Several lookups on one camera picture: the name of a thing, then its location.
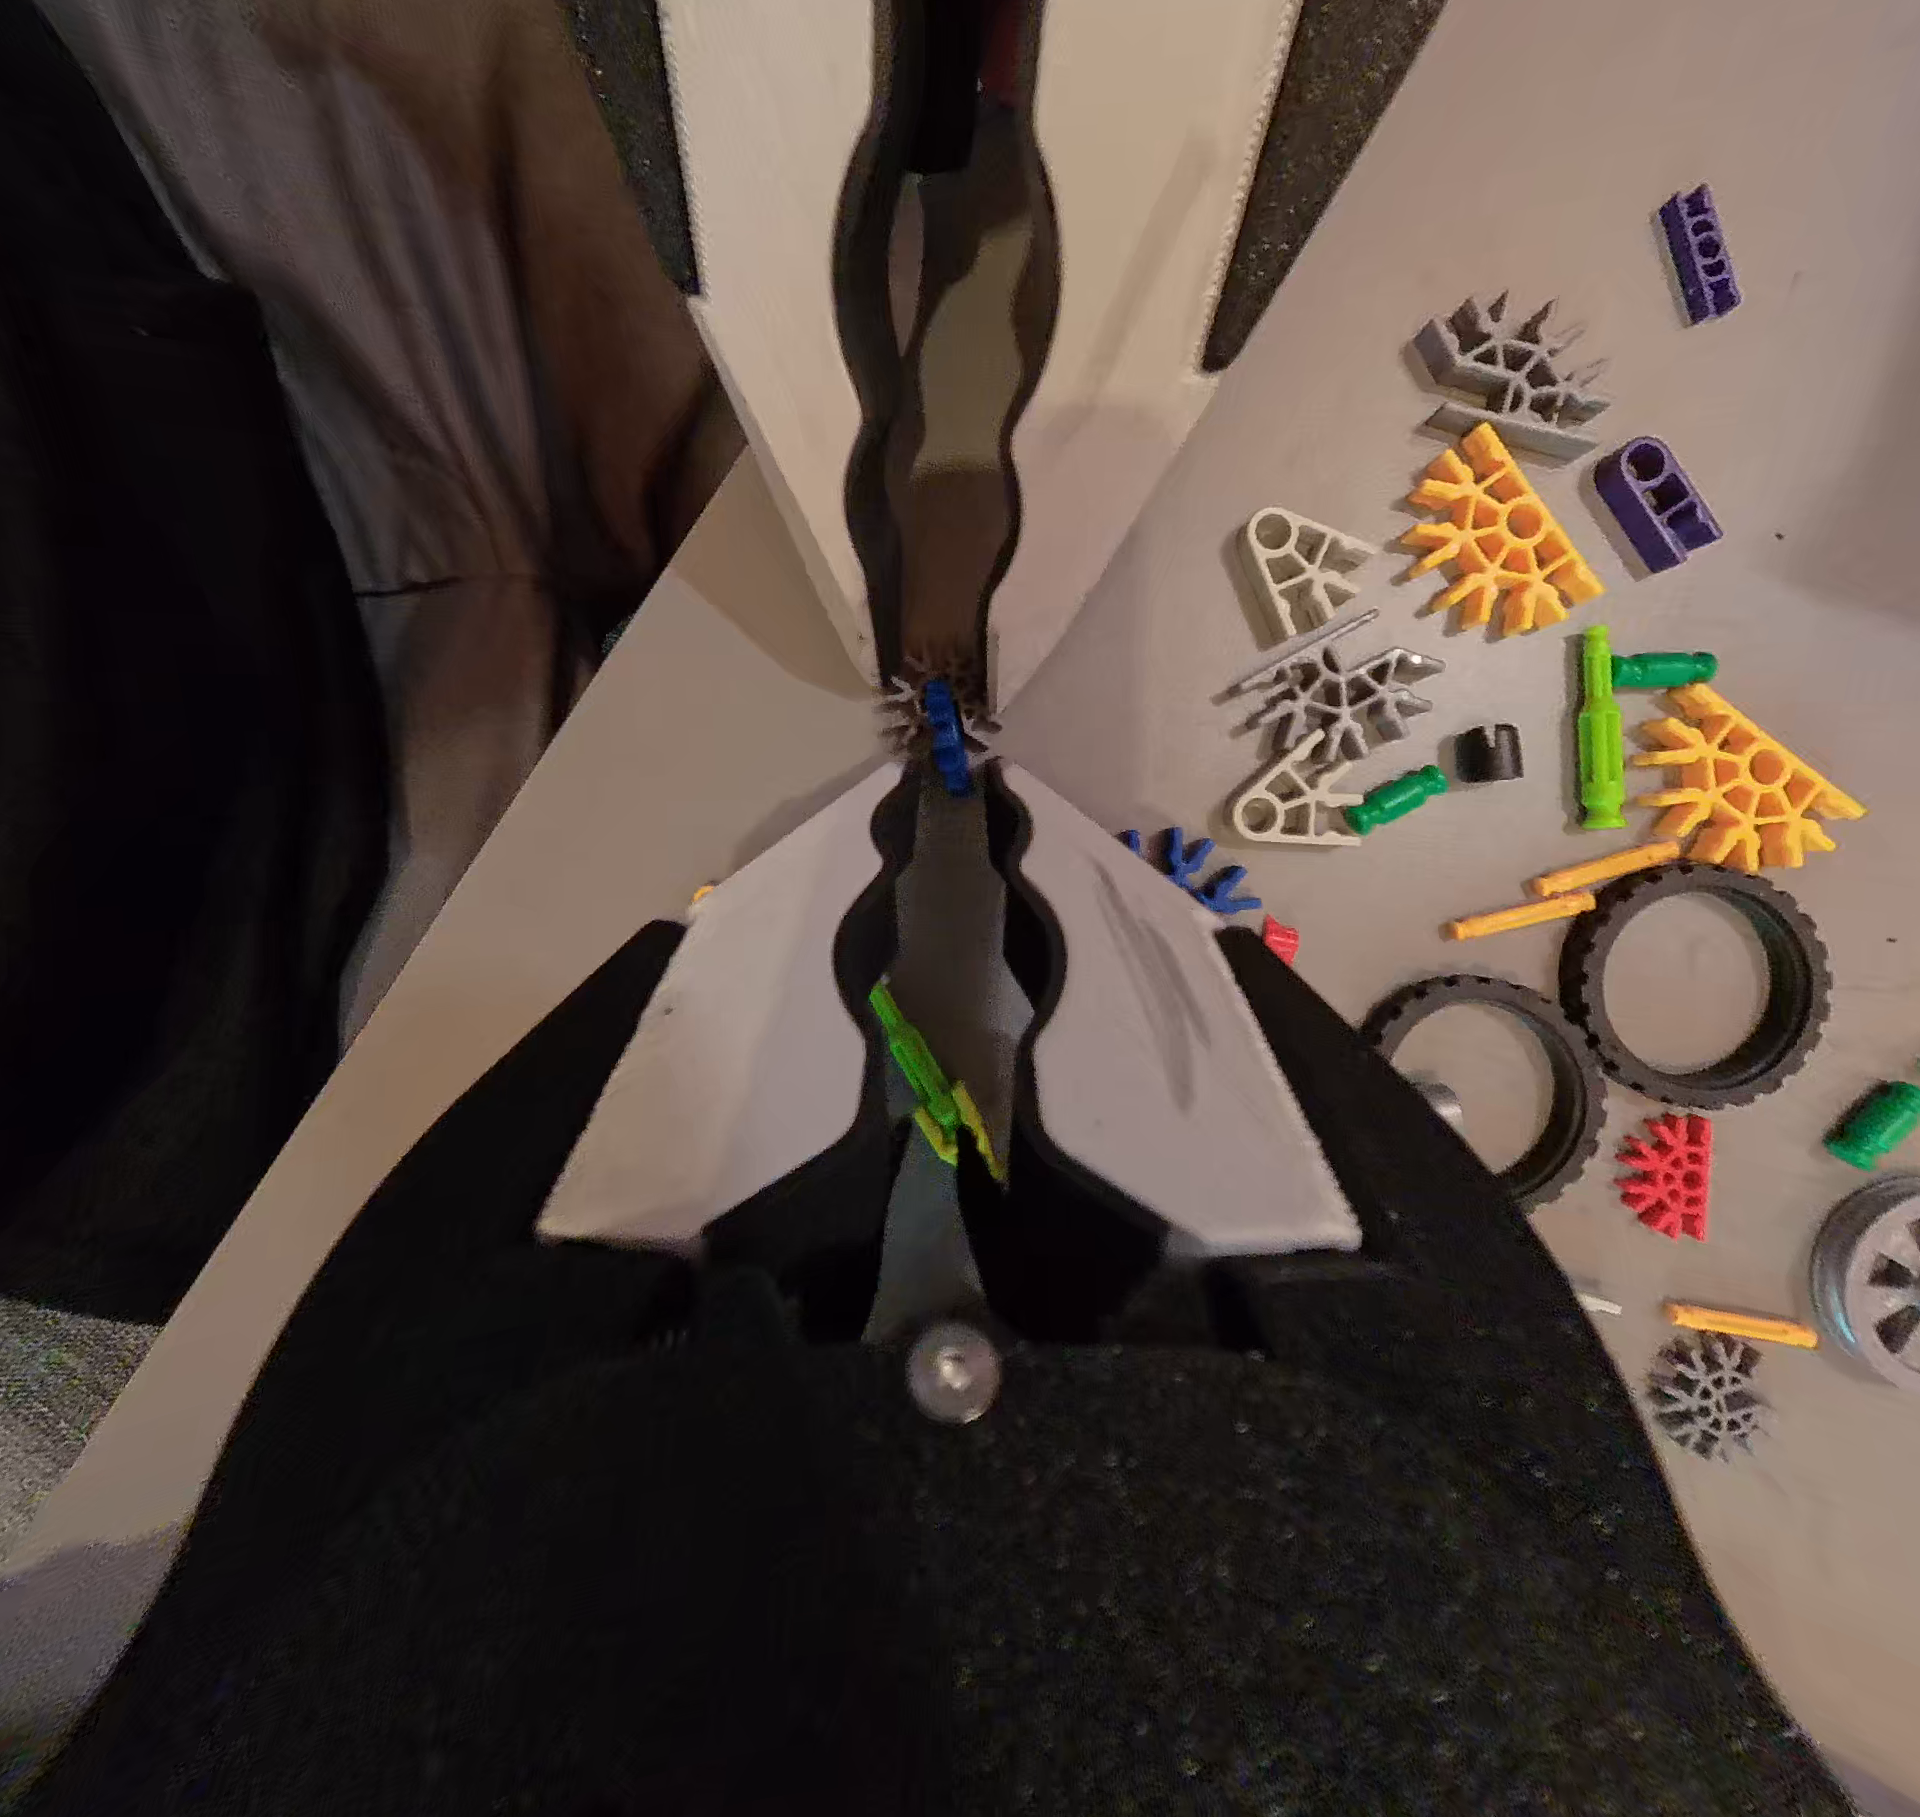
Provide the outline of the purple clip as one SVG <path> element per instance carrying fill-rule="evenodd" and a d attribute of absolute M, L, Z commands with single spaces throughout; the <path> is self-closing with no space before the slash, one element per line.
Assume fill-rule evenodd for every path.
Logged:
<path fill-rule="evenodd" d="M 1594 468 L 1594 488 L 1651 576 L 1662 576 L 1715 547 L 1721 524 L 1662 437 L 1631 437 Z"/>

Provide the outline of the black tyre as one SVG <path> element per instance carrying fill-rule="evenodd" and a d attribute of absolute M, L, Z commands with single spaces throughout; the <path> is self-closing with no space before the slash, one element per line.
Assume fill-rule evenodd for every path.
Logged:
<path fill-rule="evenodd" d="M 1546 995 L 1479 973 L 1438 973 L 1397 989 L 1374 1004 L 1358 1031 L 1383 1060 L 1393 1060 L 1404 1036 L 1454 1007 L 1484 1007 L 1513 1018 L 1547 1064 L 1551 1101 L 1541 1130 L 1521 1158 L 1497 1172 L 1509 1201 L 1533 1215 L 1581 1176 L 1600 1146 L 1605 1077 L 1597 1050 Z"/>
<path fill-rule="evenodd" d="M 1693 1069 L 1651 1066 L 1624 1042 L 1607 1013 L 1613 952 L 1640 914 L 1670 897 L 1715 897 L 1757 936 L 1764 999 L 1741 1042 Z M 1733 1109 L 1780 1091 L 1811 1060 L 1831 1013 L 1831 963 L 1815 923 L 1761 874 L 1696 861 L 1668 861 L 1605 884 L 1575 916 L 1557 963 L 1557 1002 L 1609 1083 L 1677 1109 Z"/>

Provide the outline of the yellow half connector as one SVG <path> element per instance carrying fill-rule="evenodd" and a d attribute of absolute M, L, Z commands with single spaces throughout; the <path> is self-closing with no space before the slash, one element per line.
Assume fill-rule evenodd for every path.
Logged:
<path fill-rule="evenodd" d="M 1651 813 L 1653 833 L 1693 863 L 1743 874 L 1797 871 L 1836 850 L 1831 825 L 1867 814 L 1707 682 L 1667 691 L 1640 737 L 1628 766 L 1658 783 L 1628 802 Z"/>
<path fill-rule="evenodd" d="M 1438 582 L 1428 615 L 1508 638 L 1561 623 L 1605 587 L 1490 420 L 1454 437 L 1404 497 L 1406 582 Z"/>

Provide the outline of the purple flat piece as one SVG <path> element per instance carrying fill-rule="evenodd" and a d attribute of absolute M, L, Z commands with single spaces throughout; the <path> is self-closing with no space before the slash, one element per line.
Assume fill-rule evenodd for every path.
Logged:
<path fill-rule="evenodd" d="M 1680 190 L 1657 210 L 1662 243 L 1690 325 L 1729 316 L 1741 304 L 1737 269 L 1725 245 L 1708 182 Z"/>

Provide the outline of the light grey fan connector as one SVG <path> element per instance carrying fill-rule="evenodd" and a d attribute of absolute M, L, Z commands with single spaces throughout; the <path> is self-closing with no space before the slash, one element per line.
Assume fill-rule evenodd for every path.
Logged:
<path fill-rule="evenodd" d="M 1350 808 L 1363 797 L 1348 789 L 1352 761 L 1331 757 L 1328 731 L 1312 731 L 1269 761 L 1232 799 L 1228 825 L 1237 838 L 1260 846 L 1312 850 L 1352 848 L 1361 833 Z"/>
<path fill-rule="evenodd" d="M 1237 534 L 1236 557 L 1264 640 L 1277 646 L 1334 623 L 1356 596 L 1356 573 L 1377 552 L 1374 542 L 1299 511 L 1253 511 Z"/>

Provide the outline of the grey wheel hub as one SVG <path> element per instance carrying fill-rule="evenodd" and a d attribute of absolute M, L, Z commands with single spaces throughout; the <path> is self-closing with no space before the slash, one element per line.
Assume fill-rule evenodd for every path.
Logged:
<path fill-rule="evenodd" d="M 1809 1254 L 1820 1334 L 1880 1383 L 1918 1393 L 1918 1176 L 1867 1181 L 1831 1206 Z"/>

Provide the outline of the dark grey connector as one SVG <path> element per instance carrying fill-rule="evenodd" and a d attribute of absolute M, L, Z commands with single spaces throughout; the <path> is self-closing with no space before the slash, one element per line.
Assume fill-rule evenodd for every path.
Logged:
<path fill-rule="evenodd" d="M 1512 453 L 1576 461 L 1594 453 L 1591 425 L 1609 408 L 1607 361 L 1575 358 L 1584 327 L 1557 319 L 1550 299 L 1509 314 L 1509 294 L 1469 295 L 1453 314 L 1428 316 L 1411 351 L 1438 396 L 1426 420 L 1435 437 L 1490 428 Z"/>
<path fill-rule="evenodd" d="M 1366 610 L 1264 654 L 1215 694 L 1212 705 L 1240 705 L 1234 732 L 1267 735 L 1272 756 L 1317 742 L 1311 757 L 1318 763 L 1361 761 L 1381 743 L 1404 742 L 1413 718 L 1433 711 L 1426 680 L 1446 665 L 1404 646 L 1344 660 L 1341 646 L 1377 617 L 1380 610 Z"/>

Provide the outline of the short yellow rod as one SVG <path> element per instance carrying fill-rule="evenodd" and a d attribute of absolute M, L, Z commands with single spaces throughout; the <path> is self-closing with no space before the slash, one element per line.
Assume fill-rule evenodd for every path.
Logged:
<path fill-rule="evenodd" d="M 1576 919 L 1596 908 L 1594 890 L 1561 892 L 1547 897 L 1528 897 L 1494 910 L 1446 919 L 1443 936 L 1451 941 L 1475 941 L 1539 926 Z"/>
<path fill-rule="evenodd" d="M 1750 1345 L 1795 1351 L 1815 1351 L 1820 1345 L 1817 1330 L 1793 1319 L 1673 1300 L 1667 1300 L 1662 1310 L 1667 1323 L 1683 1332 L 1710 1334 Z"/>
<path fill-rule="evenodd" d="M 1528 879 L 1527 890 L 1533 897 L 1591 895 L 1627 874 L 1657 868 L 1680 859 L 1680 842 L 1647 842 L 1534 874 Z"/>

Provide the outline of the small dark snowflake connector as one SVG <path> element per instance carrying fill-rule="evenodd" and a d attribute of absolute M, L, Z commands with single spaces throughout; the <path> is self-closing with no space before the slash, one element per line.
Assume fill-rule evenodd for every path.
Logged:
<path fill-rule="evenodd" d="M 1644 1401 L 1653 1428 L 1702 1461 L 1748 1454 L 1769 1405 L 1757 1390 L 1761 1348 L 1717 1332 L 1683 1332 L 1651 1357 Z"/>

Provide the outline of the lime green rod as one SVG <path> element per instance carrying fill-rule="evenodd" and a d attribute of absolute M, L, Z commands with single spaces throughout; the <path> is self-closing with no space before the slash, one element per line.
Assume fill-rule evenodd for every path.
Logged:
<path fill-rule="evenodd" d="M 1623 829 L 1624 737 L 1605 625 L 1586 627 L 1579 645 L 1575 766 L 1583 829 Z"/>

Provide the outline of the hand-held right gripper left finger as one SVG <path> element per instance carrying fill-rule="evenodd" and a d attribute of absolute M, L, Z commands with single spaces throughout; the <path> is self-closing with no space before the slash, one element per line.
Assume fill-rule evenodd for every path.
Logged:
<path fill-rule="evenodd" d="M 686 1254 L 886 1119 L 871 990 L 899 950 L 916 805 L 916 777 L 877 763 L 688 910 L 543 1206 L 543 1239 Z"/>

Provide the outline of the blue connector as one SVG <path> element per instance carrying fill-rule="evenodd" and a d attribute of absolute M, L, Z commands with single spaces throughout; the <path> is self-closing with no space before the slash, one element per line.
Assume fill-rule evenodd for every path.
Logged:
<path fill-rule="evenodd" d="M 1189 838 L 1179 825 L 1150 835 L 1123 829 L 1115 842 L 1219 919 L 1258 916 L 1263 900 L 1247 888 L 1247 871 L 1219 857 L 1212 838 Z"/>

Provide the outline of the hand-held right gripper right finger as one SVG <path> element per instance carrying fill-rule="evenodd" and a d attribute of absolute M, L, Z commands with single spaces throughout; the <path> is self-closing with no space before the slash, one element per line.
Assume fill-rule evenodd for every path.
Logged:
<path fill-rule="evenodd" d="M 987 771 L 1016 1115 L 1179 1254 L 1354 1254 L 1356 1210 L 1193 895 L 1020 763 Z"/>

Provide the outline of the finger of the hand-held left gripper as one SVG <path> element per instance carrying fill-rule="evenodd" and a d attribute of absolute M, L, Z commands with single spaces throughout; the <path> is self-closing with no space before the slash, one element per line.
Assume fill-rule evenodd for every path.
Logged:
<path fill-rule="evenodd" d="M 1204 368 L 1304 0 L 1027 0 L 1021 162 L 1046 344 L 1009 425 L 991 704 L 1060 645 L 1205 413 Z"/>
<path fill-rule="evenodd" d="M 904 0 L 654 0 L 690 312 L 854 670 L 899 654 L 886 442 Z"/>

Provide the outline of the red half connector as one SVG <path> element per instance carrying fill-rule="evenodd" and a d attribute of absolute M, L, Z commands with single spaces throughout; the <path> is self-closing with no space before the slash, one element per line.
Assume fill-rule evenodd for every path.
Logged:
<path fill-rule="evenodd" d="M 1708 1242 L 1715 1130 L 1707 1113 L 1645 1117 L 1623 1141 L 1616 1163 L 1619 1201 L 1644 1228 L 1675 1242 Z"/>

